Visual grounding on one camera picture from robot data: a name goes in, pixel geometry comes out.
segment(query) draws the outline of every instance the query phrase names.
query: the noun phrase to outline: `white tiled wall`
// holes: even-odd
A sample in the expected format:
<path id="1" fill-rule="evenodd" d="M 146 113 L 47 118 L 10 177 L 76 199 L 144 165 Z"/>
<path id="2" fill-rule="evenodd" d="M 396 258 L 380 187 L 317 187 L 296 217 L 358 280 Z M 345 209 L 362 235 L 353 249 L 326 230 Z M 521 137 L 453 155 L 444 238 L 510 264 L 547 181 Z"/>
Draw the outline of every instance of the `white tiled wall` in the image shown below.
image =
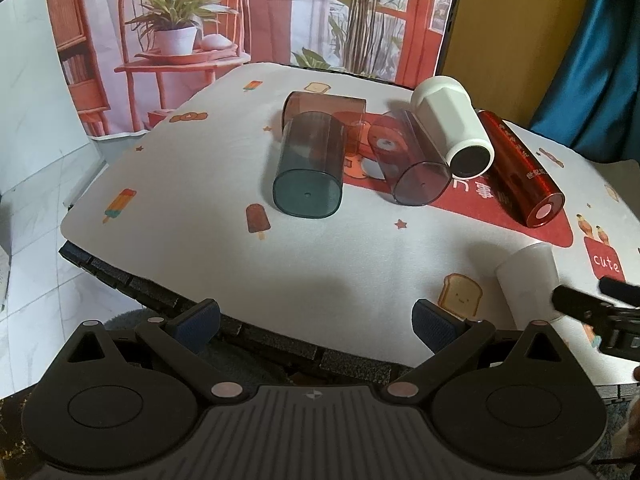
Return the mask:
<path id="1" fill-rule="evenodd" d="M 0 298 L 0 399 L 39 381 L 84 320 L 141 308 L 58 254 L 62 201 L 97 159 L 92 144 L 83 146 L 0 200 L 0 238 L 11 251 L 4 306 Z"/>
<path id="2" fill-rule="evenodd" d="M 88 139 L 62 75 L 46 0 L 0 2 L 0 30 L 0 194 L 4 194 Z"/>

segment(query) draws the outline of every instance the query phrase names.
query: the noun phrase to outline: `white plastic cup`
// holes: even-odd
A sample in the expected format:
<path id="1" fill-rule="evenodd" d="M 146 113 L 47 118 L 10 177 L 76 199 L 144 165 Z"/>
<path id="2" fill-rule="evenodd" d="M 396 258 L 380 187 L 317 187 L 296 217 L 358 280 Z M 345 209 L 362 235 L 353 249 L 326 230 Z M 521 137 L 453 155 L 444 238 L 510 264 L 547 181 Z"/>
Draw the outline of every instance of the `white plastic cup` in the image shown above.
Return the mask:
<path id="1" fill-rule="evenodd" d="M 560 278 L 550 244 L 540 242 L 519 250 L 495 269 L 495 275 L 518 330 L 535 319 L 551 322 L 562 316 L 551 303 Z"/>

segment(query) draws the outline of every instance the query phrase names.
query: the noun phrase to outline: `white tablecloth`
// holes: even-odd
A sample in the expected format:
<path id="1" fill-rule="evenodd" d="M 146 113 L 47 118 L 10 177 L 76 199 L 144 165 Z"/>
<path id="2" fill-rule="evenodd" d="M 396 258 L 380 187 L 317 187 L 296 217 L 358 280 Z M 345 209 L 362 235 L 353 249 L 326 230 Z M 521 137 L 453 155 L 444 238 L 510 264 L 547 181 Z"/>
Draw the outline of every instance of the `white tablecloth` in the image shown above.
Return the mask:
<path id="1" fill-rule="evenodd" d="M 282 105 L 293 90 L 325 85 L 331 94 L 365 98 L 372 113 L 408 106 L 411 96 L 337 73 L 236 68 L 177 110 L 182 120 L 158 124 L 140 148 L 110 166 L 68 213 L 63 235 L 191 300 L 215 298 L 236 319 L 369 358 L 415 366 L 431 355 L 414 335 L 411 309 L 419 298 L 437 301 L 452 273 L 481 287 L 478 317 L 512 328 L 494 270 L 537 241 L 529 235 L 433 206 L 399 206 L 347 184 L 329 218 L 293 218 L 274 207 Z M 570 246 L 554 246 L 561 281 L 596 293 L 580 214 L 594 233 L 596 225 L 606 232 L 611 247 L 601 244 L 603 250 L 616 253 L 627 281 L 640 283 L 640 223 L 624 201 L 627 191 L 640 189 L 638 165 L 597 171 L 572 150 L 513 129 L 533 152 L 542 148 L 561 162 L 538 151 L 566 195 Z M 625 189 L 615 193 L 617 184 L 600 173 L 609 182 L 623 174 Z M 468 184 L 455 191 L 482 198 L 481 182 Z M 125 189 L 135 195 L 110 206 Z M 245 209 L 254 203 L 264 206 L 271 225 L 264 240 L 248 231 Z M 105 215 L 110 208 L 112 218 Z M 595 238 L 589 243 L 599 244 Z M 596 384 L 631 382 L 634 364 L 600 355 L 580 323 L 564 318 L 555 327 Z"/>

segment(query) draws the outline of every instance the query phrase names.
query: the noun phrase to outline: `popsicle print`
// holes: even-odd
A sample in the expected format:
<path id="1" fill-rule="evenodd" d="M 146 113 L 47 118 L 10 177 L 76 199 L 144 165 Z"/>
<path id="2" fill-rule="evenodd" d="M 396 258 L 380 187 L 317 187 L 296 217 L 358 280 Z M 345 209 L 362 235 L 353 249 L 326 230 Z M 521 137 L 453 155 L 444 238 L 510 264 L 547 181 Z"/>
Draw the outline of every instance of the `popsicle print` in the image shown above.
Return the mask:
<path id="1" fill-rule="evenodd" d="M 562 162 L 562 160 L 557 160 L 551 153 L 546 152 L 545 150 L 543 150 L 542 148 L 538 148 L 538 151 L 540 153 L 542 153 L 543 155 L 546 156 L 546 158 L 548 158 L 549 160 L 555 162 L 558 166 L 560 166 L 561 168 L 564 168 L 564 163 Z"/>
<path id="2" fill-rule="evenodd" d="M 587 335 L 587 339 L 589 340 L 591 347 L 592 348 L 599 347 L 600 343 L 602 342 L 602 338 L 599 335 L 595 335 L 595 332 L 593 331 L 593 327 L 589 325 L 585 325 L 583 323 L 582 328 L 584 329 L 584 333 Z"/>
<path id="3" fill-rule="evenodd" d="M 133 189 L 123 189 L 116 199 L 109 204 L 109 207 L 104 211 L 104 218 L 102 223 L 106 224 L 109 218 L 116 218 L 122 210 L 127 206 L 130 200 L 136 195 L 136 191 Z"/>
<path id="4" fill-rule="evenodd" d="M 242 90 L 244 90 L 245 92 L 247 92 L 249 90 L 255 90 L 261 84 L 262 84 L 262 81 L 251 81 L 244 88 L 242 88 Z"/>
<path id="5" fill-rule="evenodd" d="M 246 225 L 250 233 L 258 233 L 258 238 L 264 240 L 264 232 L 271 229 L 267 212 L 261 204 L 249 204 L 246 207 Z"/>
<path id="6" fill-rule="evenodd" d="M 169 122 L 177 123 L 178 121 L 203 121 L 207 117 L 209 117 L 209 114 L 207 114 L 206 112 L 187 112 L 182 115 L 174 115 L 171 119 L 169 119 Z"/>

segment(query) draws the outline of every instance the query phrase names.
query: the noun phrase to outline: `yellow wall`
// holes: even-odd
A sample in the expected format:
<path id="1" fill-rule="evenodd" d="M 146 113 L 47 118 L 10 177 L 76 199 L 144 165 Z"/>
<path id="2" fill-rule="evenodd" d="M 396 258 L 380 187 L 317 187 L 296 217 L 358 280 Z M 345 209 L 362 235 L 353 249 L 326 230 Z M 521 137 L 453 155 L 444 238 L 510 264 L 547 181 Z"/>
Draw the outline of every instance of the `yellow wall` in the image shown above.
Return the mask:
<path id="1" fill-rule="evenodd" d="M 526 126 L 580 22 L 586 0 L 460 0 L 442 73 L 475 107 Z"/>

